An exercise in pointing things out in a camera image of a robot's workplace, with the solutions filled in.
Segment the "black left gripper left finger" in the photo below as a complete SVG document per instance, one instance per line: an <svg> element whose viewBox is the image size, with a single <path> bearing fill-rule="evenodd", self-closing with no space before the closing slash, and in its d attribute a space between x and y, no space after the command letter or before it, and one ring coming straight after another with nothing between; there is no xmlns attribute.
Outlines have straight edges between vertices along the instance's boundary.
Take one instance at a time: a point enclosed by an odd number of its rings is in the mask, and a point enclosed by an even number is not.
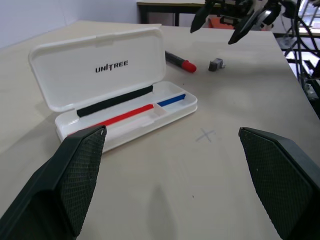
<svg viewBox="0 0 320 240"><path fill-rule="evenodd" d="M2 240L75 240L96 188L107 135L93 126L66 137L0 219Z"/></svg>

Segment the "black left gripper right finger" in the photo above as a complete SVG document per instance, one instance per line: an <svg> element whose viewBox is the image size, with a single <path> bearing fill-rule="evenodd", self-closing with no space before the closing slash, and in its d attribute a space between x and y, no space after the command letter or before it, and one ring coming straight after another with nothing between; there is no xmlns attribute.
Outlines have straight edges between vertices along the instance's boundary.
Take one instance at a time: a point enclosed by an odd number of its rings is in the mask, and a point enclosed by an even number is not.
<svg viewBox="0 0 320 240"><path fill-rule="evenodd" d="M320 168L292 140L241 127L251 180L283 240L320 238Z"/></svg>

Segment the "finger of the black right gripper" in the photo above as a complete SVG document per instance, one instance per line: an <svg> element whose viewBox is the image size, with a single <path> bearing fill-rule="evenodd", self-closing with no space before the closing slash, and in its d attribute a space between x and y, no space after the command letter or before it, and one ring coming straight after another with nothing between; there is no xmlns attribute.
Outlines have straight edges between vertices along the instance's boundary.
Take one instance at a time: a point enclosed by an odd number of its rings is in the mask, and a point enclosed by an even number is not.
<svg viewBox="0 0 320 240"><path fill-rule="evenodd" d="M240 39L242 39L245 35L249 33L250 30L254 29L261 30L261 20L260 15L263 10L252 11L250 14L245 16L235 27L234 32L228 41L229 45L237 43Z"/></svg>
<svg viewBox="0 0 320 240"><path fill-rule="evenodd" d="M190 33L198 31L206 22L209 15L217 15L220 11L220 0L206 0L204 5L195 13L190 27Z"/></svg>

